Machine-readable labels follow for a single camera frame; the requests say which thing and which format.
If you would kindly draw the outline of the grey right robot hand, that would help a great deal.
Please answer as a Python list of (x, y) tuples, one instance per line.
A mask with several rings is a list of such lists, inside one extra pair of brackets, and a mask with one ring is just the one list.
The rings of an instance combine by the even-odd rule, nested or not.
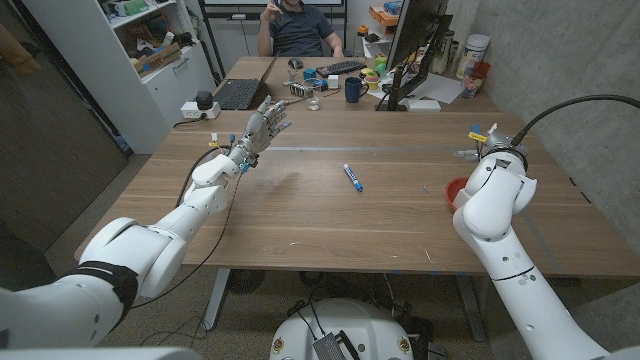
[(464, 158), (467, 161), (480, 161), (489, 154), (507, 152), (518, 157), (522, 162), (526, 161), (527, 150), (523, 146), (512, 145), (512, 137), (505, 136), (497, 131), (486, 133), (485, 135), (470, 132), (468, 136), (476, 141), (476, 149), (454, 151), (453, 155), (455, 157)]

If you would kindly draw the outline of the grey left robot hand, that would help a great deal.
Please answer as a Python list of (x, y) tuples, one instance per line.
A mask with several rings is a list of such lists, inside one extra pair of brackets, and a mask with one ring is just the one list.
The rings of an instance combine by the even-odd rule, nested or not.
[(287, 116), (284, 112), (287, 101), (281, 100), (273, 105), (270, 102), (271, 96), (268, 95), (250, 116), (243, 136), (227, 154), (240, 169), (247, 166), (256, 167), (259, 153), (270, 145), (273, 138), (291, 125), (290, 122), (281, 122)]

